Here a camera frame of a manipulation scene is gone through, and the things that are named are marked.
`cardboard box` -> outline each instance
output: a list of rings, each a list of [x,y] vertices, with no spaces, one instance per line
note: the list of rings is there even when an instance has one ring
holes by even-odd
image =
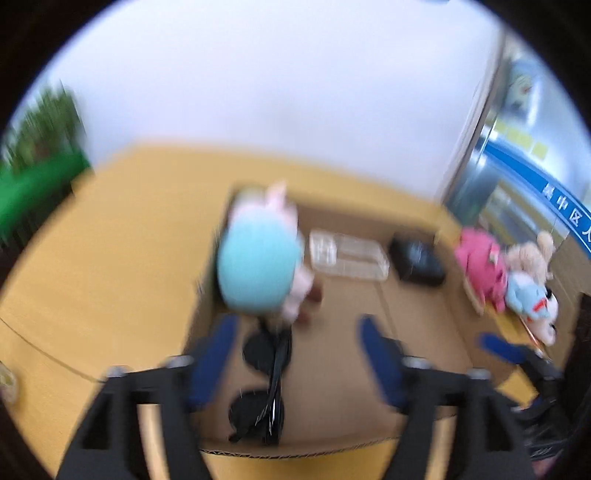
[[[394,235],[433,243],[435,232],[419,231],[377,218],[299,203],[300,231],[307,238],[314,228],[378,241],[387,252]],[[200,283],[187,349],[207,334],[215,318],[226,312],[215,272],[217,240],[208,272]],[[482,332],[499,334],[495,320],[479,316],[462,286],[463,273],[450,246],[438,242],[436,253],[447,270],[439,288],[400,282],[393,266],[383,283],[329,277],[324,300],[313,310],[309,327],[293,327],[291,363],[282,376],[281,394],[285,423],[276,447],[259,442],[228,441],[233,428],[228,420],[230,404],[240,390],[267,388],[268,377],[249,367],[242,357],[248,335],[258,328],[253,317],[242,316],[237,341],[228,360],[215,400],[195,414],[200,445],[209,453],[253,458],[288,458],[321,455],[354,449],[398,437],[405,417],[387,406],[358,338],[359,318],[372,314],[382,333],[399,339],[410,355],[427,358],[438,369],[465,373],[487,368],[493,382],[506,380],[513,366],[505,364],[477,345]],[[439,417],[453,415],[441,408]]]

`black pouch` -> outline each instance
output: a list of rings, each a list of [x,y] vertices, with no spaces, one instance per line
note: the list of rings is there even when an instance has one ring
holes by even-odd
[[[400,280],[430,287],[443,284],[446,273],[432,245],[394,238],[388,252]]]

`light wood tabletop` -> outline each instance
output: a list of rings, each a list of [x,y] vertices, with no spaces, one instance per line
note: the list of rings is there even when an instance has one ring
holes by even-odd
[[[18,261],[0,300],[0,360],[23,385],[11,414],[51,472],[109,366],[152,368],[182,350],[196,283],[234,188],[277,180],[286,180],[297,200],[436,230],[450,245],[459,237],[459,225],[439,205],[310,164],[166,145],[122,152],[75,185],[74,197]],[[497,321],[509,340],[528,341],[506,317]],[[523,402],[532,396],[520,372],[504,388]],[[230,470],[236,479],[334,478],[336,472],[378,478],[392,448],[385,443],[276,467],[267,460],[208,462],[220,478]]]

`pink stuffed animal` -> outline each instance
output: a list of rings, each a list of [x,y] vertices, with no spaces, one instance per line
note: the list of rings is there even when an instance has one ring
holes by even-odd
[[[483,230],[464,228],[460,245],[455,249],[456,259],[466,274],[471,300],[479,313],[484,312],[486,300],[490,300],[497,312],[505,310],[507,268],[495,239]]]

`light blue plush toy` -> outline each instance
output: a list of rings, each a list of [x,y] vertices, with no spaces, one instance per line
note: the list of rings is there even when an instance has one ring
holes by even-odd
[[[509,273],[505,303],[516,314],[533,321],[549,319],[551,312],[546,295],[546,288],[536,284],[528,274]]]
[[[278,313],[288,322],[309,317],[300,311],[304,299],[321,301],[314,275],[302,265],[304,242],[297,209],[286,201],[285,184],[266,192],[239,194],[228,215],[228,227],[217,253],[217,281],[224,302],[237,312],[257,316]],[[318,298],[311,298],[313,291]]]

